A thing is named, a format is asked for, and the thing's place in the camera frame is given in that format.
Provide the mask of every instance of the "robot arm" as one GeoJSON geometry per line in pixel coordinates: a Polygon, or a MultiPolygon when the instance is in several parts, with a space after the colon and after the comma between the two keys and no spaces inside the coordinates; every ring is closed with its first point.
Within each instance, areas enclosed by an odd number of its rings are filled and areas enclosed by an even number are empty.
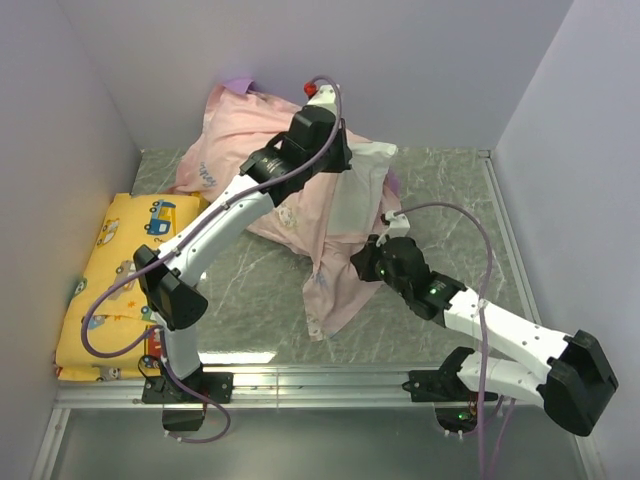
{"type": "MultiPolygon", "coordinates": [[[[194,391],[202,387],[195,323],[207,308],[207,300],[195,288],[200,275],[244,228],[301,190],[313,175],[322,171],[341,173],[349,168],[351,152],[340,120],[338,135],[312,168],[286,182],[257,189],[292,172],[320,150],[336,121],[335,100],[331,87],[321,87],[294,116],[289,131],[254,152],[224,194],[192,224],[159,250],[142,246],[134,254],[138,270],[159,263],[158,259],[169,252],[173,254],[166,263],[147,269],[140,276],[140,285],[154,311],[153,319],[164,327],[164,354],[173,373],[194,391]],[[255,191],[242,200],[230,201],[247,189],[255,191]],[[218,209],[223,213],[209,221],[210,214],[218,209]],[[179,248],[191,234],[188,244],[179,248]]],[[[360,279],[383,281],[420,318],[481,339],[478,295],[430,270],[415,241],[403,236],[409,227],[404,215],[389,212],[385,220],[388,231],[370,236],[364,249],[352,257],[360,279]]],[[[487,390],[538,405],[566,430],[588,435],[618,387],[597,340],[582,331],[571,337],[545,329],[488,302],[482,307],[489,345],[513,359],[489,359],[487,390]]],[[[451,393],[478,391],[480,354],[468,348],[456,349],[439,375],[451,393]]],[[[177,387],[174,390],[176,399],[189,398],[177,387]]]]}
{"type": "Polygon", "coordinates": [[[310,168],[286,182],[259,189],[265,182],[293,173],[324,148],[336,124],[337,94],[331,85],[320,87],[306,106],[296,113],[287,132],[276,135],[240,167],[225,192],[172,240],[159,250],[141,246],[134,253],[138,271],[170,259],[140,276],[140,286],[153,310],[152,318],[164,327],[165,355],[176,377],[199,391],[202,365],[198,356],[195,323],[202,317],[207,300],[195,288],[202,272],[220,251],[255,220],[277,207],[290,194],[319,172],[341,173],[350,168],[351,151],[346,142],[344,121],[326,153],[310,168]],[[254,193],[232,202],[237,194],[254,193]],[[210,220],[211,214],[222,213],[210,220]],[[179,246],[192,236],[186,245],[179,246]]]}
{"type": "MultiPolygon", "coordinates": [[[[462,283],[431,271],[406,231],[404,215],[388,212],[387,235],[371,235],[351,257],[363,281],[384,281],[419,317],[482,340],[485,311],[490,347],[513,359],[490,358],[486,390],[544,408],[561,427],[587,436],[618,388],[609,362],[592,335],[569,336],[483,301],[462,283]]],[[[479,390],[481,354],[459,347],[443,362],[439,381],[451,396],[479,390]]]]}

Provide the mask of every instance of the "yellow pillow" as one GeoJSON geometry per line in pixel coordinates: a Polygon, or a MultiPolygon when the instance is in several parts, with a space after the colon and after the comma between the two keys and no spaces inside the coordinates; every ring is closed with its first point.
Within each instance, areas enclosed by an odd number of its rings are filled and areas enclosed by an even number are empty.
{"type": "MultiPolygon", "coordinates": [[[[84,349],[80,341],[82,318],[107,288],[135,272],[132,258],[140,245],[157,248],[189,225],[204,208],[206,203],[195,196],[160,194],[132,198],[128,194],[116,195],[64,319],[56,350],[61,380],[104,381],[139,377],[137,366],[140,358],[143,355],[159,356],[160,345],[156,335],[120,357],[96,358],[84,349]]],[[[134,280],[98,307],[89,322],[89,340],[99,351],[119,350],[153,325],[150,315],[139,282],[134,280]]],[[[143,364],[154,367],[149,361],[143,364]]]]}

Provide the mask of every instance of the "table surface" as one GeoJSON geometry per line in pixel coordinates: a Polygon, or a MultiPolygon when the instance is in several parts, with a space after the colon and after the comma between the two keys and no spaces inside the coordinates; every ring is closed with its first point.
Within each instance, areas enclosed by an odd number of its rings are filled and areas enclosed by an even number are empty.
{"type": "MultiPolygon", "coordinates": [[[[146,150],[132,194],[169,188],[184,150],[146,150]]],[[[494,249],[487,298],[523,314],[500,233],[483,161],[473,149],[401,148],[393,164],[404,207],[429,201],[459,204],[483,224],[494,249]]],[[[486,268],[484,242],[476,227],[455,211],[428,208],[409,214],[410,235],[432,269],[477,289],[486,268]]],[[[327,364],[434,362],[459,345],[462,334],[416,317],[396,293],[380,288],[356,316],[330,339],[309,338],[302,285],[309,258],[244,232],[207,270],[199,290],[209,308],[198,322],[205,363],[327,364]]]]}

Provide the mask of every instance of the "gray wall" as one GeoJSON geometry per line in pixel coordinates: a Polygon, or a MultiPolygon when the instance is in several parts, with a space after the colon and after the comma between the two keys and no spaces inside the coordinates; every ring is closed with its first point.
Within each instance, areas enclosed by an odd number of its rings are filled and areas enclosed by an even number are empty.
{"type": "Polygon", "coordinates": [[[596,427],[612,480],[640,478],[640,4],[574,3],[498,144],[544,321],[599,337],[620,390],[596,427]]]}
{"type": "Polygon", "coordinates": [[[216,81],[302,101],[317,73],[349,126],[404,145],[494,147],[571,0],[59,0],[140,147],[199,134],[216,81]]]}
{"type": "Polygon", "coordinates": [[[56,390],[66,301],[139,153],[55,1],[0,7],[0,476],[23,479],[56,390]]]}

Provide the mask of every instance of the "metal frame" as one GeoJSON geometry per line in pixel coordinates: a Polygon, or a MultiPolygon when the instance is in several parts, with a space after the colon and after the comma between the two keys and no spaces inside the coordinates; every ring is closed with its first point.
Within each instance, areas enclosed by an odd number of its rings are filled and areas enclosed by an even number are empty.
{"type": "MultiPolygon", "coordinates": [[[[480,150],[485,180],[505,242],[525,318],[541,324],[524,263],[518,250],[507,210],[492,165],[492,152],[480,150]]],[[[321,365],[321,366],[209,366],[206,371],[234,373],[234,391],[230,409],[243,408],[429,408],[429,404],[411,403],[401,388],[409,370],[436,370],[438,364],[422,365],[321,365]]],[[[144,382],[127,380],[105,383],[61,383],[51,419],[31,476],[48,479],[62,442],[72,409],[159,409],[162,405],[144,405],[140,396],[144,382]]],[[[463,404],[448,403],[458,407],[463,404]]],[[[172,405],[172,408],[200,408],[199,405],[172,405]]],[[[606,478],[593,436],[576,437],[576,449],[589,480],[606,478]]]]}
{"type": "Polygon", "coordinates": [[[31,480],[44,480],[51,478],[53,467],[58,458],[60,444],[69,421],[71,410],[68,408],[55,408],[51,412],[49,425],[44,434],[40,452],[31,472],[31,480]]]}
{"type": "MultiPolygon", "coordinates": [[[[208,372],[232,372],[230,409],[425,407],[411,403],[402,390],[409,370],[437,370],[438,365],[217,366],[208,372]]],[[[64,384],[55,401],[63,409],[160,409],[140,402],[143,381],[64,384]]],[[[463,406],[464,404],[447,404],[463,406]]],[[[199,409],[199,404],[171,408],[199,409]]]]}

